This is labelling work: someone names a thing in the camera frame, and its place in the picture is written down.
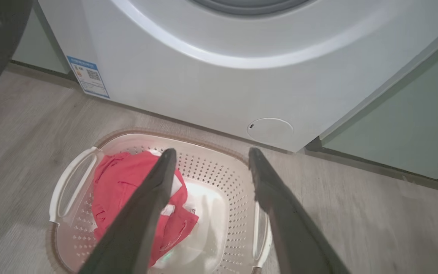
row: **wooden floor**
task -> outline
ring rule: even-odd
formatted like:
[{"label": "wooden floor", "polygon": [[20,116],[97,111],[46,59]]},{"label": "wooden floor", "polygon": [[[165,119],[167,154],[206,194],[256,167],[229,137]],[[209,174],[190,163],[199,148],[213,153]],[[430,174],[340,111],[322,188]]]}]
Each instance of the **wooden floor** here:
[{"label": "wooden floor", "polygon": [[[251,144],[97,99],[11,66],[0,78],[0,272],[52,272],[48,206],[68,163],[127,127],[247,154]],[[438,191],[302,152],[262,149],[353,273],[438,273]],[[263,273],[277,274],[273,251]]]}]

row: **red clothing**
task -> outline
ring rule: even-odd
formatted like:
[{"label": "red clothing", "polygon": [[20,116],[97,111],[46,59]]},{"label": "red clothing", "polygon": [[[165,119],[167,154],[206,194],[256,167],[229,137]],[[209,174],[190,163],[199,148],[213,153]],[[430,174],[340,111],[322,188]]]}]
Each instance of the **red clothing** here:
[{"label": "red clothing", "polygon": [[[94,174],[92,214],[97,225],[94,230],[97,240],[104,236],[106,229],[157,160],[158,156],[149,151],[135,155],[125,152],[104,156]],[[192,232],[198,217],[184,209],[186,201],[187,187],[180,172],[175,170],[170,201],[158,220],[149,266],[154,265],[160,257]]]}]

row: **white plastic basket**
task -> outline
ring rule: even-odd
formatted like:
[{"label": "white plastic basket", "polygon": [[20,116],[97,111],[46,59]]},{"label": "white plastic basket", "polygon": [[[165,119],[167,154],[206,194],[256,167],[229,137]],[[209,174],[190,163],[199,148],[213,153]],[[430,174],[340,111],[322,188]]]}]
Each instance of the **white plastic basket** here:
[{"label": "white plastic basket", "polygon": [[[177,151],[188,190],[185,207],[199,216],[192,233],[151,267],[151,274],[260,273],[271,248],[267,215],[254,201],[245,160],[211,145],[196,145],[140,130],[114,132],[83,151],[66,168],[50,204],[49,258],[64,272],[77,272],[96,245],[91,211],[92,179],[104,155],[149,149]],[[68,181],[90,159],[68,205],[61,205]]]}]

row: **red fabric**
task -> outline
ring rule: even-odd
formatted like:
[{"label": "red fabric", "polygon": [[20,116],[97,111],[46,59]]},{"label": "red fabric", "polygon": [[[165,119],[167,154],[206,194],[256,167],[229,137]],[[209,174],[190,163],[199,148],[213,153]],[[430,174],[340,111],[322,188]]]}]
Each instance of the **red fabric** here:
[{"label": "red fabric", "polygon": [[[119,211],[137,187],[141,185],[158,157],[148,151],[131,155],[119,153],[104,156],[94,174],[94,201],[92,214],[97,228],[94,235],[100,240]],[[181,183],[180,189],[172,195],[169,204],[175,206],[170,216],[160,215],[158,220],[149,266],[165,255],[171,248],[186,238],[197,223],[198,217],[183,205],[187,201],[187,187],[178,170],[175,175]]]}]

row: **washing machine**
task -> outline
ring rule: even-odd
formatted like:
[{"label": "washing machine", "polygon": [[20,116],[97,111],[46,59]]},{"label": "washing machine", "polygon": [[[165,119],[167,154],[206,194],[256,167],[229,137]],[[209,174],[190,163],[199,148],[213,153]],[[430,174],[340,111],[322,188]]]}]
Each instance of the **washing machine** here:
[{"label": "washing machine", "polygon": [[85,93],[298,151],[438,38],[438,0],[39,0]]}]

